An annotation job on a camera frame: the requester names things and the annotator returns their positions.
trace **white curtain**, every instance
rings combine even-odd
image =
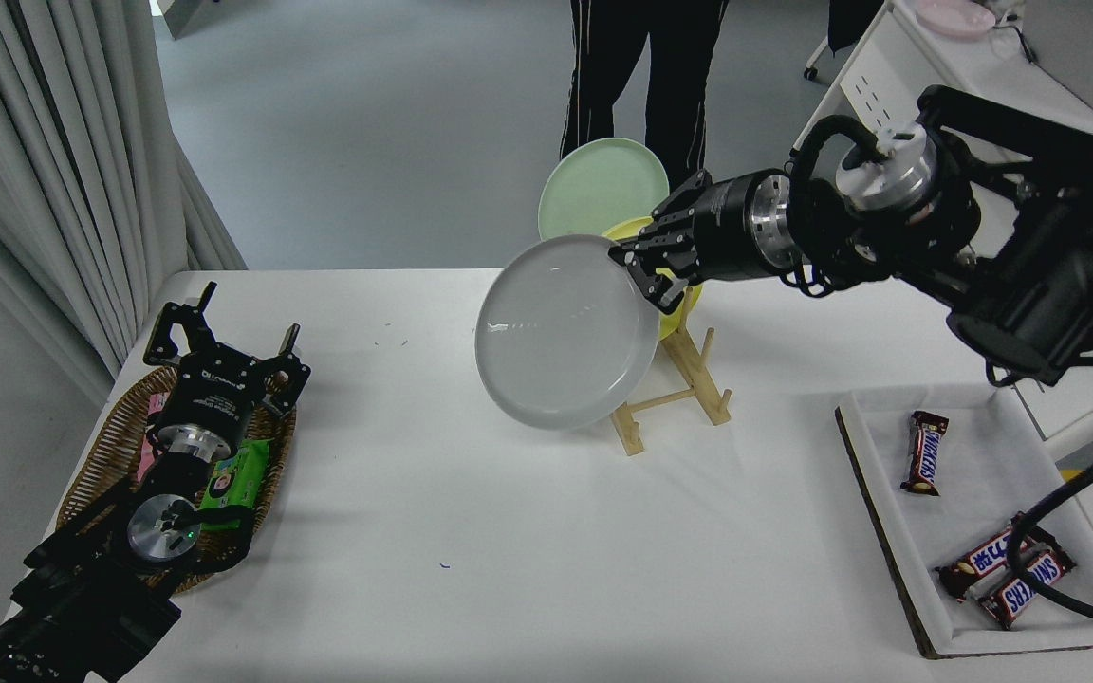
[[[171,132],[144,0],[0,0],[0,299],[89,392],[160,285],[244,269]]]

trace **floor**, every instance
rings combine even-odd
[[[716,178],[787,160],[824,93],[802,67],[827,8],[732,0],[708,81]],[[231,0],[155,33],[177,138],[251,269],[498,268],[538,242],[564,0]],[[625,138],[643,139],[646,62],[615,108]],[[821,69],[837,73],[827,54]]]

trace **black pants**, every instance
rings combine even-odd
[[[702,168],[707,72],[728,0],[572,0],[576,67],[560,158],[615,133],[613,105],[651,38],[645,143],[669,186]]]

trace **basket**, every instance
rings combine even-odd
[[[80,468],[74,483],[70,485],[66,497],[61,501],[61,506],[57,511],[57,528],[60,529],[66,522],[74,518],[75,514],[86,508],[91,502],[107,492],[113,484],[117,484],[124,476],[133,481],[134,472],[138,471],[140,461],[140,446],[142,438],[146,435],[146,413],[149,409],[149,398],[152,393],[169,392],[174,388],[178,377],[175,368],[157,368],[137,385],[127,390],[125,397],[118,399],[116,405],[111,408],[104,426],[99,428],[94,444],[91,445],[91,452],[87,454],[86,461]],[[256,518],[252,521],[252,533],[260,531],[265,516],[268,516],[269,508],[272,507],[273,497],[277,496],[277,486],[281,484],[281,476],[285,471],[285,461],[290,456],[290,444],[294,434],[296,423],[296,411],[290,411],[284,419],[273,419],[269,411],[257,410],[251,415],[251,422],[247,427],[247,438],[270,438],[269,466],[266,468],[263,479],[260,483],[260,492],[256,494]],[[197,550],[201,557],[208,561],[218,561],[234,552],[235,533],[231,531],[203,531],[197,540]],[[176,589],[177,593],[187,591],[203,580],[213,576],[212,574],[199,574],[188,576]],[[156,582],[157,576],[149,580]]]

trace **person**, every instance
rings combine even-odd
[[[703,167],[707,72],[728,0],[572,0],[572,70],[560,158],[615,132],[613,105],[650,38],[646,146],[675,189]]]

